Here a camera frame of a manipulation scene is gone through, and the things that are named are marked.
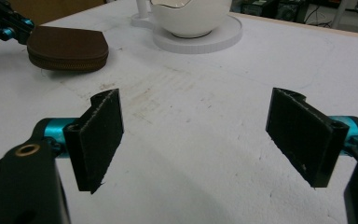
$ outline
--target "white teapot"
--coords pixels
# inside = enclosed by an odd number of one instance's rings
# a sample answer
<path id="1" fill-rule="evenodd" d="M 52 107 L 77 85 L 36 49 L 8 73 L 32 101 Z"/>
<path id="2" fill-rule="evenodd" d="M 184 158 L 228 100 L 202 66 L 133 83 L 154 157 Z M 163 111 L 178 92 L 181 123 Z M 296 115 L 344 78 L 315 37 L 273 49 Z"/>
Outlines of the white teapot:
<path id="1" fill-rule="evenodd" d="M 232 0 L 150 0 L 158 24 L 173 35 L 195 38 L 209 34 L 226 18 Z"/>

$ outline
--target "gold screw hole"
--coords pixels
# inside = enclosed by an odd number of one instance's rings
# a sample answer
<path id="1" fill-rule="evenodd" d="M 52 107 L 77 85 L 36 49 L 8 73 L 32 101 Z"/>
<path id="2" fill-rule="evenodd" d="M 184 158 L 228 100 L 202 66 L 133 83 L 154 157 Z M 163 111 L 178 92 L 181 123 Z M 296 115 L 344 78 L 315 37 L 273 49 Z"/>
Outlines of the gold screw hole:
<path id="1" fill-rule="evenodd" d="M 40 148 L 40 146 L 37 144 L 23 146 L 16 150 L 16 156 L 25 157 L 25 156 L 32 155 L 32 154 L 36 153 L 39 150 L 39 148 Z"/>

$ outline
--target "teal clamp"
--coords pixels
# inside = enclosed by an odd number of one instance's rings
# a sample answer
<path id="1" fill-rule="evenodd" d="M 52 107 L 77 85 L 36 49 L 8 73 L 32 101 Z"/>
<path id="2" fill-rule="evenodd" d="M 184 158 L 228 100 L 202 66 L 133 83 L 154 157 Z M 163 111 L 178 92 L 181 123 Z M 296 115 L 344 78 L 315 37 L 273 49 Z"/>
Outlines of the teal clamp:
<path id="1" fill-rule="evenodd" d="M 353 151 L 358 151 L 358 125 L 348 116 L 330 116 L 330 119 L 343 122 L 350 128 L 345 138 L 344 148 L 342 148 L 340 155 L 351 156 Z"/>
<path id="2" fill-rule="evenodd" d="M 25 24 L 34 27 L 34 23 L 33 23 L 30 19 L 25 19 L 25 18 L 24 18 L 24 19 L 22 19 L 22 21 L 23 21 Z"/>
<path id="3" fill-rule="evenodd" d="M 75 120 L 76 119 L 51 119 L 46 126 L 44 137 L 50 140 L 49 143 L 52 149 L 58 154 L 57 158 L 69 158 L 63 128 Z"/>
<path id="4" fill-rule="evenodd" d="M 5 29 L 2 29 L 1 31 L 7 37 L 7 39 L 14 38 L 14 36 L 15 36 L 12 29 L 5 28 Z"/>

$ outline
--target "white table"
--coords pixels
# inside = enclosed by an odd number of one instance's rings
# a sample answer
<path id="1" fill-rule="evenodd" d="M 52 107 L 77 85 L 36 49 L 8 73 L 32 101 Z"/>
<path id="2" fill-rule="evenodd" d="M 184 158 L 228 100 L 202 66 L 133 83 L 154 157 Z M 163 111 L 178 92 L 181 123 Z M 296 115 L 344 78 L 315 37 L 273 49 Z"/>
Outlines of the white table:
<path id="1" fill-rule="evenodd" d="M 57 160 L 73 223 L 346 223 L 355 160 L 310 188 L 265 126 L 273 87 L 358 117 L 358 35 L 248 16 L 234 47 L 183 55 L 131 27 L 136 12 L 123 0 L 49 24 L 103 31 L 110 55 L 91 74 L 41 70 L 0 41 L 0 158 L 39 120 L 78 117 L 91 95 L 120 88 L 125 133 L 100 189 L 79 192 Z"/>

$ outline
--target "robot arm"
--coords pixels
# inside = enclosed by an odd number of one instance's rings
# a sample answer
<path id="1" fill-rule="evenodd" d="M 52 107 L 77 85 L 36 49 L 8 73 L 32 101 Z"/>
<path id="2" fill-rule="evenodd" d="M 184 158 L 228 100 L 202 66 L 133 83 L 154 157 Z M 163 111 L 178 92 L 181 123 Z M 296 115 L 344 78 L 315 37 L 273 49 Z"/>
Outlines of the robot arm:
<path id="1" fill-rule="evenodd" d="M 345 189 L 349 224 L 358 224 L 358 118 L 327 117 L 300 93 L 274 88 L 267 132 L 283 155 L 313 188 L 326 188 L 340 154 L 356 168 Z"/>
<path id="2" fill-rule="evenodd" d="M 0 160 L 0 224 L 69 224 L 55 158 L 69 158 L 80 191 L 94 193 L 124 133 L 118 89 L 91 97 L 78 119 L 42 119 Z"/>
<path id="3" fill-rule="evenodd" d="M 0 39 L 7 41 L 14 38 L 26 45 L 33 29 L 31 20 L 14 11 L 8 1 L 0 0 Z"/>

